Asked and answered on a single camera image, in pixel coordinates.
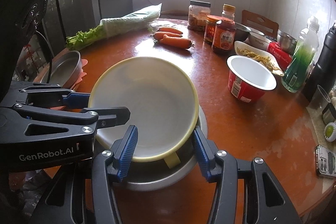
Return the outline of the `yellow enamel bowl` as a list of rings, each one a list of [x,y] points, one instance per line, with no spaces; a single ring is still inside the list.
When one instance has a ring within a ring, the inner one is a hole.
[[[181,162],[177,151],[189,139],[199,115],[197,91],[188,75],[156,57],[132,57],[113,65],[95,83],[88,106],[130,111],[125,125],[97,131],[103,147],[110,147],[129,125],[135,125],[138,142],[133,161],[164,160],[169,168]]]

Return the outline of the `large steel bowl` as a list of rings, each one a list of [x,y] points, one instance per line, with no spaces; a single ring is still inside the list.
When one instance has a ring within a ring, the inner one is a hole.
[[[132,114],[125,125],[98,129],[96,140],[101,146],[99,150],[112,147],[112,144],[117,139],[121,139],[132,124],[138,127],[139,134],[146,133],[142,123],[143,121],[139,121]],[[173,185],[190,173],[197,163],[192,138],[189,138],[176,153],[180,163],[173,168],[169,168],[163,159],[151,162],[133,161],[121,184],[133,191],[154,191]]]

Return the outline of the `red instant noodle bowl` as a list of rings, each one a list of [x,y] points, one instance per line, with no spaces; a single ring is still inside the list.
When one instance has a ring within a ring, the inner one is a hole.
[[[277,86],[272,73],[248,57],[230,56],[227,59],[227,65],[229,68],[228,90],[242,102],[254,103]]]

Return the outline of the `silver phone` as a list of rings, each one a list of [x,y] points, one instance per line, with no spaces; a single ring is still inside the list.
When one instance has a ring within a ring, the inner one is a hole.
[[[336,178],[335,153],[320,144],[315,148],[315,166],[318,176]]]

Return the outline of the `fruit in foam net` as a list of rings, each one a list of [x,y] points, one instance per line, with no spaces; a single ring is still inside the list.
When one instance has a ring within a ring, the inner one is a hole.
[[[330,122],[325,126],[324,137],[328,142],[333,142],[336,139],[336,124],[335,122]]]

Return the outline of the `carrot middle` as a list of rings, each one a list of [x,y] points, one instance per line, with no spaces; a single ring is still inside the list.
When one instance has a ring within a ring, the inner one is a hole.
[[[155,32],[153,34],[153,38],[155,40],[161,40],[164,38],[164,36],[168,36],[168,37],[172,37],[172,38],[181,38],[182,35],[181,34],[175,34],[175,33],[172,33],[172,32],[164,32],[164,31],[158,31],[158,32]]]

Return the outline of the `carrot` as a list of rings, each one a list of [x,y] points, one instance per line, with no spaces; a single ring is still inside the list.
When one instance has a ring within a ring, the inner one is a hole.
[[[175,34],[175,33],[172,33],[172,32],[164,32],[164,31],[158,31],[158,32],[155,32],[153,34],[153,38],[155,40],[161,40],[164,38],[164,36],[168,36],[168,37],[172,37],[172,38],[181,38],[182,35],[181,34]]]
[[[179,35],[183,34],[183,32],[181,32],[180,30],[177,30],[176,28],[172,28],[172,27],[160,27],[158,31],[159,32],[170,32],[170,33],[179,34]]]
[[[166,46],[177,47],[184,50],[187,50],[194,46],[193,42],[187,38],[172,38],[166,35],[163,39],[159,40],[159,42]]]

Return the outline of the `bagged celery bunch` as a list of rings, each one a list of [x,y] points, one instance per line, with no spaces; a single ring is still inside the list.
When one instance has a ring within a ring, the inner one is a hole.
[[[89,31],[78,31],[75,36],[66,38],[66,47],[79,51],[99,40],[148,28],[161,14],[162,4],[147,6],[121,18],[104,18]]]

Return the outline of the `carrot nearest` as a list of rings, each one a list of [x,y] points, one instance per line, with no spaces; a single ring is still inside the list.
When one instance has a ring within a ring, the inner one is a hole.
[[[163,39],[159,40],[159,42],[166,46],[177,47],[184,50],[187,50],[194,46],[193,42],[187,38],[172,38],[166,35]]]

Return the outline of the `carrot farthest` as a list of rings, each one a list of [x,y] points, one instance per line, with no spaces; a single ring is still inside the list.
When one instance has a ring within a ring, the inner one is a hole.
[[[160,27],[158,31],[159,32],[170,32],[170,33],[179,34],[179,35],[183,34],[183,32],[181,32],[180,30],[177,30],[176,28],[172,28],[172,27]]]

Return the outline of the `small steel cup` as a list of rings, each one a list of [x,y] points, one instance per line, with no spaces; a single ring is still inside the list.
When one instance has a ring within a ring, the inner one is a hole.
[[[328,103],[322,111],[322,121],[325,125],[336,120],[336,110],[332,103]]]

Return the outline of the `clear plastic cup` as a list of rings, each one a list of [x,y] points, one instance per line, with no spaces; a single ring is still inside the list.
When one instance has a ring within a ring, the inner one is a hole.
[[[325,89],[321,85],[317,85],[316,91],[308,105],[308,108],[313,110],[323,110],[331,99]]]

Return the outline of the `green drink plastic bottle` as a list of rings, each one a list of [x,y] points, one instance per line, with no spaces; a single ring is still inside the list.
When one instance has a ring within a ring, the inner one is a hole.
[[[291,93],[296,93],[306,80],[307,69],[319,46],[318,30],[318,19],[312,16],[299,34],[293,58],[281,79],[284,88]]]

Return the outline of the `black thermos flask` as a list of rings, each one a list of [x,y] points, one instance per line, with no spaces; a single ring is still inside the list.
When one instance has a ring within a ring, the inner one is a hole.
[[[335,84],[335,62],[336,36],[334,22],[325,36],[321,54],[302,90],[302,94],[309,102],[313,98],[318,85],[320,85],[327,93],[333,88]]]

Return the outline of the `brown sauce bottle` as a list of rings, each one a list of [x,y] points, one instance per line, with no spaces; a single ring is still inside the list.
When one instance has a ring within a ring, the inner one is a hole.
[[[222,17],[216,22],[212,50],[214,53],[224,55],[232,50],[236,26],[235,6],[223,5]]]

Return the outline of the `clear pickle jar black lid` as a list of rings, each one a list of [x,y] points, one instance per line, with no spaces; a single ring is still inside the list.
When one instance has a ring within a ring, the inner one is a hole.
[[[205,31],[207,16],[211,13],[211,4],[190,0],[187,28],[193,31]]]

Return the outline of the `red tissue box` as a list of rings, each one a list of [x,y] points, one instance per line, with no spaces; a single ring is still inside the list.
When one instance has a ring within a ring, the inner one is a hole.
[[[279,67],[283,71],[287,69],[292,61],[291,55],[284,52],[276,42],[269,43],[266,51],[275,57]]]

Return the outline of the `red chili sauce jar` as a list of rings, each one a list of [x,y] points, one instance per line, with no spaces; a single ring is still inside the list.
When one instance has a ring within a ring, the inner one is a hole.
[[[215,27],[217,22],[222,19],[221,16],[207,15],[204,42],[207,44],[212,44],[214,39]]]

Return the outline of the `white dish with noodles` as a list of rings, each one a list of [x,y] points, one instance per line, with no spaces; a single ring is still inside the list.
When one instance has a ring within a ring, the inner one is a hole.
[[[283,77],[284,72],[276,61],[275,57],[270,53],[252,47],[244,42],[235,41],[234,50],[237,55],[248,57],[254,61],[264,65],[272,74]]]

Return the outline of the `small steel bowl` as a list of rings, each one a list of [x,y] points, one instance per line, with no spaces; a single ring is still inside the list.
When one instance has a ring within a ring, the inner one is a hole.
[[[297,39],[281,30],[277,30],[277,43],[284,52],[292,56],[295,52]]]

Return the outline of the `dark steel bowl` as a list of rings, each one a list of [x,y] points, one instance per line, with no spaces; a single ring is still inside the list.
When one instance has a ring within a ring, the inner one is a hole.
[[[252,30],[249,27],[246,27],[238,22],[235,22],[235,27],[236,32],[234,41],[244,42],[245,40],[247,40],[249,34],[252,32]]]

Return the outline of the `white ceramic bowl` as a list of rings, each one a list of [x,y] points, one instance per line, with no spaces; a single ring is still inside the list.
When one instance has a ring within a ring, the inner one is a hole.
[[[258,48],[263,51],[267,51],[269,44],[271,41],[267,39],[265,36],[256,34],[254,32],[251,32],[248,37],[249,44],[252,47]]]

